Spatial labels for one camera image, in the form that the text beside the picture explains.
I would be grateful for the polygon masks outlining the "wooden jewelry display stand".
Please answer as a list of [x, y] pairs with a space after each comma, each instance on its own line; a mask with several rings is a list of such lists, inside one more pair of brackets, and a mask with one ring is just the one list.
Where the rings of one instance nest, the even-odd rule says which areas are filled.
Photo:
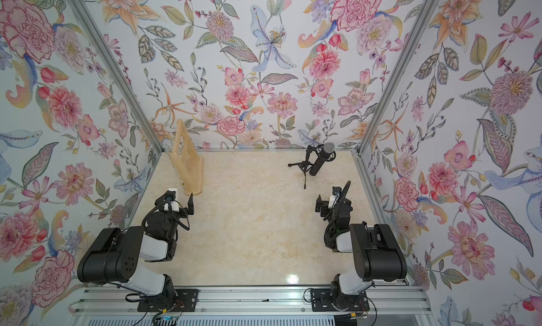
[[200, 195], [203, 192], [205, 160], [198, 155], [181, 119], [176, 122], [176, 134], [168, 156], [185, 195]]

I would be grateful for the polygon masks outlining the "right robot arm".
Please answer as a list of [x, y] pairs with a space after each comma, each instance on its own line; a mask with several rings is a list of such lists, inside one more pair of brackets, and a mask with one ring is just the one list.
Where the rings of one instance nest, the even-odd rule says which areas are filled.
[[312, 311], [366, 313], [372, 303], [366, 291], [376, 280], [394, 282], [407, 275], [407, 263], [387, 224], [351, 222], [353, 207], [347, 198], [351, 183], [334, 187], [329, 200], [316, 199], [315, 212], [327, 222], [323, 235], [326, 248], [353, 256], [352, 267], [335, 275], [328, 289], [310, 289]]

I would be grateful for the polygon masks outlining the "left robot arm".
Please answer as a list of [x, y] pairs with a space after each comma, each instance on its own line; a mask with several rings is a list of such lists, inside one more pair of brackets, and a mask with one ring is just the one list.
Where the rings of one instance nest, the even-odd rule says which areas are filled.
[[137, 304], [139, 312], [193, 312], [198, 290], [177, 289], [170, 275], [139, 264], [174, 259], [179, 230], [189, 231], [194, 213], [192, 196], [186, 205], [176, 196], [175, 188], [166, 191], [138, 226], [103, 229], [79, 262], [78, 280], [127, 290], [126, 301]]

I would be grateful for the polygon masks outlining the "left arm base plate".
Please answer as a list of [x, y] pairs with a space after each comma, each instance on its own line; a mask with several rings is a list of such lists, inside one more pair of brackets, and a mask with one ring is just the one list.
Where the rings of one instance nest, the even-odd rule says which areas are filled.
[[191, 313], [196, 310], [200, 291], [197, 289], [175, 289], [173, 294], [161, 294], [149, 298], [141, 296], [138, 312]]

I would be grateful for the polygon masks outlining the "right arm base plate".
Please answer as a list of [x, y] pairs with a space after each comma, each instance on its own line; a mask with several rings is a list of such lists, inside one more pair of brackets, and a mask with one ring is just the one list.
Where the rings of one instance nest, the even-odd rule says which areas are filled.
[[309, 289], [310, 296], [304, 298], [311, 304], [313, 312], [362, 313], [369, 312], [371, 306], [364, 292], [346, 295], [330, 288]]

